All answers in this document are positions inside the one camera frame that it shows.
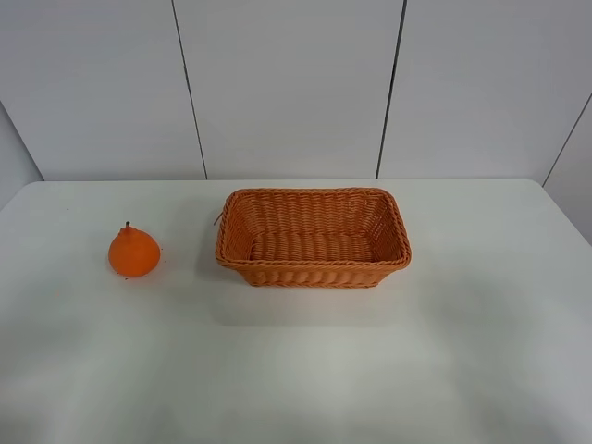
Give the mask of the orange fruit with stem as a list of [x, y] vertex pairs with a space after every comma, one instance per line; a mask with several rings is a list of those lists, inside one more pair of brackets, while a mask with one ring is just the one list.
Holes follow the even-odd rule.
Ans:
[[124, 278], [141, 278], [152, 272], [158, 265], [161, 248], [147, 232], [133, 227], [127, 222], [112, 240], [108, 253], [108, 263]]

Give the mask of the orange woven wicker basket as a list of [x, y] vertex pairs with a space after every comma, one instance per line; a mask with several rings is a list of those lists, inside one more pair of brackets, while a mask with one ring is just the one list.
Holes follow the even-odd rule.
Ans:
[[216, 260], [255, 287], [373, 288], [412, 249], [379, 188], [242, 189], [220, 215]]

